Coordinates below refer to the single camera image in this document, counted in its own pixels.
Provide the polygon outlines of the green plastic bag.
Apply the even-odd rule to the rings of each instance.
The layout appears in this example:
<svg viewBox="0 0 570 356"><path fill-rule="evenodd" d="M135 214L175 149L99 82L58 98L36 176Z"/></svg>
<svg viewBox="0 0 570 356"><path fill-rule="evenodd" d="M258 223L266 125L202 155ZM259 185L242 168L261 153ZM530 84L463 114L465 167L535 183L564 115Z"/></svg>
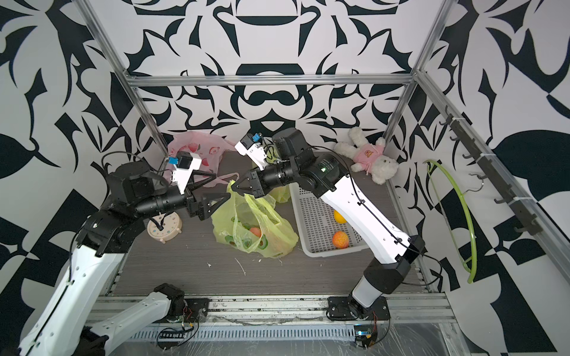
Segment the green plastic bag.
<svg viewBox="0 0 570 356"><path fill-rule="evenodd" d="M269 164L275 164L280 160L277 150L273 145L266 147L266 155L266 161ZM291 193L288 186L281 186L271 190L270 196L276 201L276 203L286 203L290 200Z"/></svg>
<svg viewBox="0 0 570 356"><path fill-rule="evenodd" d="M264 258L281 258L292 252L299 236L291 223L276 211L276 201L270 195L242 196L232 190L233 183L231 180L227 186L227 193L232 197L211 216L216 241ZM249 231L252 227L260 228L261 238Z"/></svg>

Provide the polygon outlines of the white plastic basket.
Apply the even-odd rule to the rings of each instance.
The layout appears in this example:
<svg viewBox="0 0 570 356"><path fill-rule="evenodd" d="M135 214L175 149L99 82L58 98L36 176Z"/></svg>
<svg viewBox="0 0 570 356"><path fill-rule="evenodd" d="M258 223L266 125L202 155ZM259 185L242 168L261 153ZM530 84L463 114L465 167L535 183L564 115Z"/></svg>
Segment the white plastic basket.
<svg viewBox="0 0 570 356"><path fill-rule="evenodd" d="M310 258L328 258L360 252L369 249L361 236L349 224L339 224L333 216L333 209L312 193L300 188L297 183L288 186L298 236L301 246ZM334 246L333 236L342 231L349 238L346 249Z"/></svg>

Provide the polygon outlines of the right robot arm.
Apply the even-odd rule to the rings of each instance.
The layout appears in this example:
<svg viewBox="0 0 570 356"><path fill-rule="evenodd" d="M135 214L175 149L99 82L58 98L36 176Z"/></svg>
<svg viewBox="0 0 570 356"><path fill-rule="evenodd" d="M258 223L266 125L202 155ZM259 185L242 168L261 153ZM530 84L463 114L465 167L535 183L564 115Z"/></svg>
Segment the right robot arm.
<svg viewBox="0 0 570 356"><path fill-rule="evenodd" d="M248 133L237 142L236 151L256 166L232 185L233 191L260 198L274 188L295 183L312 193L347 220L374 256L349 294L349 306L364 312L393 293L423 254L423 239L409 236L390 222L357 187L341 157L332 151L315 154L300 130L281 131L272 144L278 158L269 163L261 134Z"/></svg>

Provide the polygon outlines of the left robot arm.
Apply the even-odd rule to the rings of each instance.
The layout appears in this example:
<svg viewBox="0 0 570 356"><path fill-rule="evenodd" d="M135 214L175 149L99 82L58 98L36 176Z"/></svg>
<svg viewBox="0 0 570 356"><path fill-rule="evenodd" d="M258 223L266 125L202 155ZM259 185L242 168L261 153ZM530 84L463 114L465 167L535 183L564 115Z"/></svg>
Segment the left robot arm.
<svg viewBox="0 0 570 356"><path fill-rule="evenodd" d="M149 324L167 318L184 320L189 308L182 290L168 283L139 303L106 321L87 326L102 288L146 229L145 221L186 209L190 217L208 219L230 197L169 185L144 161L121 165L106 178L110 194L72 240L68 272L60 281L37 324L23 338L18 355L108 355Z"/></svg>

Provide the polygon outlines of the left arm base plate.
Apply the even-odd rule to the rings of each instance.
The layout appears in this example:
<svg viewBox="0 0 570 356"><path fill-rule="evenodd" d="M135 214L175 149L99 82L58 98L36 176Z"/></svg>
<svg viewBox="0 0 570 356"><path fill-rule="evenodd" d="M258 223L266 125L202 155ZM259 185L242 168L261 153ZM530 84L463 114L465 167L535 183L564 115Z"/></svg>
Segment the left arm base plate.
<svg viewBox="0 0 570 356"><path fill-rule="evenodd" d="M209 298L186 298L181 322L198 323L206 320L210 301Z"/></svg>

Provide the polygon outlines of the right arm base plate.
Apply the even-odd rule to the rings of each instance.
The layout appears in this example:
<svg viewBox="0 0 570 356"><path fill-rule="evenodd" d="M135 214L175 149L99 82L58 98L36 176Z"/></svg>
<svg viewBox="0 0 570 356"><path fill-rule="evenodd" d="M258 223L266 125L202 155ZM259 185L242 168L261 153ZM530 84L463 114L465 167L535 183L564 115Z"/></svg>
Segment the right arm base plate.
<svg viewBox="0 0 570 356"><path fill-rule="evenodd" d="M370 307L364 307L352 296L329 297L326 316L332 321L390 320L387 299L377 298Z"/></svg>

